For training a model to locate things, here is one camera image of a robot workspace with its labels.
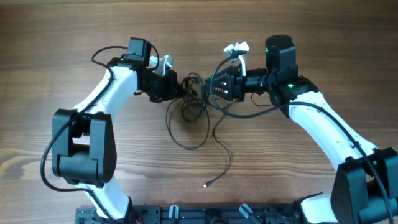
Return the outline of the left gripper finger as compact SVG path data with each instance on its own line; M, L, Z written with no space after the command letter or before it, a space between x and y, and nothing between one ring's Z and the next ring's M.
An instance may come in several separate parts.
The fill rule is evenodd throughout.
M160 90L150 95L150 101L153 103L161 103L185 96L184 90Z
M174 70L167 70L163 78L167 91L183 92L183 86L177 80L177 72Z

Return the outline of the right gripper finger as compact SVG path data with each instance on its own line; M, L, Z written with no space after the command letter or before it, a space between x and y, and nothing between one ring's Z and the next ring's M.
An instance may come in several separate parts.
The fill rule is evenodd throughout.
M202 84L202 89L232 89L234 85L235 75L239 73L238 66L229 66L221 71L218 71L213 79L213 84L211 85L211 77L205 80Z
M208 95L211 98L211 92L213 93L213 97L215 98L216 96L219 98L222 98L226 101L232 101L233 100L233 94L231 93L230 90L221 88L221 87L209 87L209 86L203 86L201 88L201 92L205 95Z

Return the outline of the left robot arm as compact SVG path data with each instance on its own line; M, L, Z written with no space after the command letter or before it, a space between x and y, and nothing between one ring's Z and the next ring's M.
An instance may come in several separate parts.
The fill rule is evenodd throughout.
M142 223L132 200L120 188L114 172L117 152L113 121L132 95L146 93L161 103L183 96L171 55L152 55L155 47L132 37L125 53L102 63L105 75L95 89L72 109L59 109L52 120L52 140L40 164L45 177L47 156L55 176L70 184L69 191L86 193L101 223Z

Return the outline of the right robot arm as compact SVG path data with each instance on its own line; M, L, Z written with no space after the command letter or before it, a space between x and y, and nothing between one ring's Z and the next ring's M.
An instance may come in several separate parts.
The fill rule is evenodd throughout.
M318 193L289 205L269 205L253 223L377 223L397 216L397 153L361 137L326 102L318 87L299 74L291 37L265 41L266 66L246 67L247 43L233 43L226 58L201 87L211 100L243 101L246 94L267 93L272 110L301 126L325 153L336 175L330 194Z

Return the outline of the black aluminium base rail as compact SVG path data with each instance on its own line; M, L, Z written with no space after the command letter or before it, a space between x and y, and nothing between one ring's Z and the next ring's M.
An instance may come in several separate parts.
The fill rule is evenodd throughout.
M95 207L78 208L75 223L144 223L144 224L211 224L211 223L306 223L304 215L295 204L270 204L266 206L249 206L244 214L243 206L216 207L179 207L172 205L138 205L133 207L132 214L125 219L101 217Z

